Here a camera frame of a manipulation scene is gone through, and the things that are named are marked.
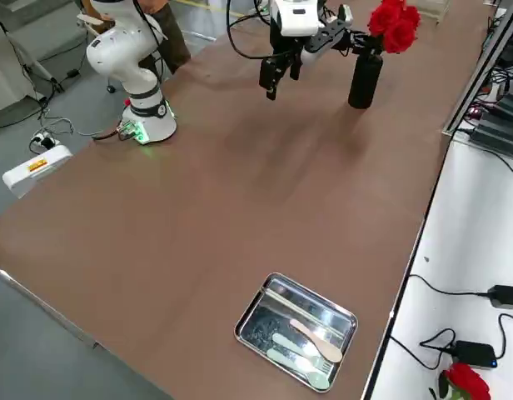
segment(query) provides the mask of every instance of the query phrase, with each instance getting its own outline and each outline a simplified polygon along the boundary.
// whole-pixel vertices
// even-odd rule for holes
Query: brown table
[[[357,28],[376,4],[351,3]],[[327,54],[271,102],[259,62],[220,40],[164,87],[173,138],[93,144],[0,217],[0,268],[176,400],[317,398],[233,335],[284,273],[358,316],[326,395],[358,399],[490,13],[460,0],[425,21],[364,112],[346,103],[354,57]],[[263,28],[235,37],[269,51]]]

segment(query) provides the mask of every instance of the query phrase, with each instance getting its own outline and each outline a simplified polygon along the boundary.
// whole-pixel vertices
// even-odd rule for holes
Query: wooden utensil
[[[296,319],[290,320],[290,325],[310,339],[314,346],[320,351],[321,355],[332,363],[339,363],[343,358],[341,350],[333,344],[320,339],[305,325],[297,321]]]

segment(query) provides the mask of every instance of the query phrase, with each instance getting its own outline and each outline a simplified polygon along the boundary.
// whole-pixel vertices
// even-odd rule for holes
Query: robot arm
[[[273,56],[261,61],[259,84],[271,100],[286,70],[297,80],[301,65],[315,62],[330,49],[363,49],[361,32],[353,32],[353,16],[347,5],[341,5],[337,17],[323,21],[320,17],[324,2],[318,0],[272,0],[270,44]]]
[[[163,39],[157,21],[143,14],[137,0],[92,0],[92,5],[115,22],[90,43],[87,57],[94,70],[119,80],[129,95],[117,131],[141,144],[169,138],[177,125],[158,78],[138,66]]]

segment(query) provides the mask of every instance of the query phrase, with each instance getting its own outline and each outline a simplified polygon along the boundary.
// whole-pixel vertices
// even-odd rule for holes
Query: red rose
[[[382,35],[386,30],[399,21],[402,13],[402,6],[392,2],[383,3],[371,13],[370,22],[367,26],[370,28],[372,36]]]
[[[403,13],[401,15],[401,18],[413,23],[414,28],[417,28],[420,26],[420,19],[421,19],[420,14],[417,12],[417,8],[415,8],[414,6],[409,6],[409,7],[405,8],[405,10],[403,11]]]
[[[468,393],[471,400],[491,400],[490,388],[469,365],[457,362],[444,374],[454,386]]]
[[[382,44],[388,53],[401,53],[407,50],[414,40],[416,40],[414,24],[402,19],[386,30]]]
[[[401,6],[401,8],[405,7],[405,0],[382,0],[382,4],[393,4]]]

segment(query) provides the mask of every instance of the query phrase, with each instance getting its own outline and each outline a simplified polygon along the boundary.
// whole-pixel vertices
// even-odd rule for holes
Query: stainless steel tray
[[[328,392],[332,388],[343,359],[338,363],[325,360],[310,340],[290,325],[292,319],[300,321],[319,338],[340,348],[344,357],[358,325],[356,317],[345,308],[280,273],[273,273],[267,277],[251,304],[243,313],[242,318],[238,321],[235,327],[235,336],[241,343],[312,390],[319,393]],[[277,344],[273,340],[273,338],[277,338],[277,335],[273,336],[275,333],[295,343],[303,350],[304,357]],[[270,349],[286,356],[305,372],[298,372],[292,367],[287,367],[270,359],[266,354]],[[317,367],[326,377],[328,380],[327,388],[312,386],[306,373],[311,367],[306,366],[306,360],[313,367]]]

